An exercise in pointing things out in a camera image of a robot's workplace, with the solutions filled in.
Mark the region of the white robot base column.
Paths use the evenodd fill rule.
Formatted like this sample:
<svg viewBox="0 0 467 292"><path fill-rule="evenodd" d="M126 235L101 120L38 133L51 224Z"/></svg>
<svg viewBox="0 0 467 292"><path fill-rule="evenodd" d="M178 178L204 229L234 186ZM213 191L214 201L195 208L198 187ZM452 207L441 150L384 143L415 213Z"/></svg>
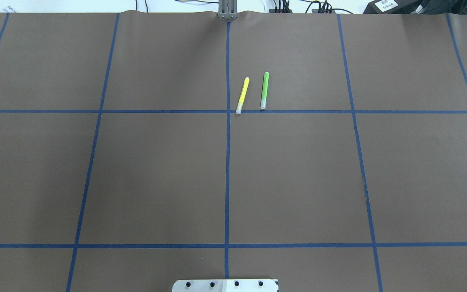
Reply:
<svg viewBox="0 0 467 292"><path fill-rule="evenodd" d="M173 292L278 292L277 279L184 279L177 280Z"/></svg>

